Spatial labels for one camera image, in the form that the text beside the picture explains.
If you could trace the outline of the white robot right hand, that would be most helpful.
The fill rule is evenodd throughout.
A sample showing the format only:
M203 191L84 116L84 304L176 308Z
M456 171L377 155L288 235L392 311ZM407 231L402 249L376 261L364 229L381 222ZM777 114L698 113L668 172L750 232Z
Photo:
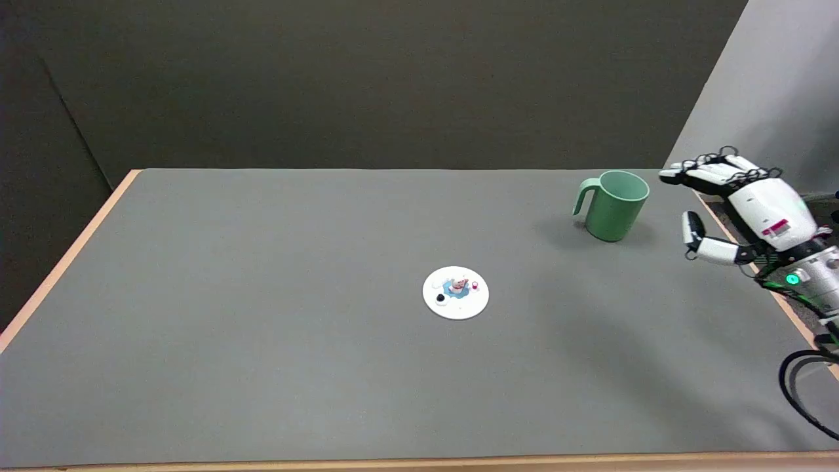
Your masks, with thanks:
M737 245L711 238L698 214L686 211L681 218L686 256L718 265L759 262L783 267L827 250L830 229L815 223L802 197L781 179L782 173L778 167L758 167L732 146L660 170L665 184L722 198L726 215L746 241Z

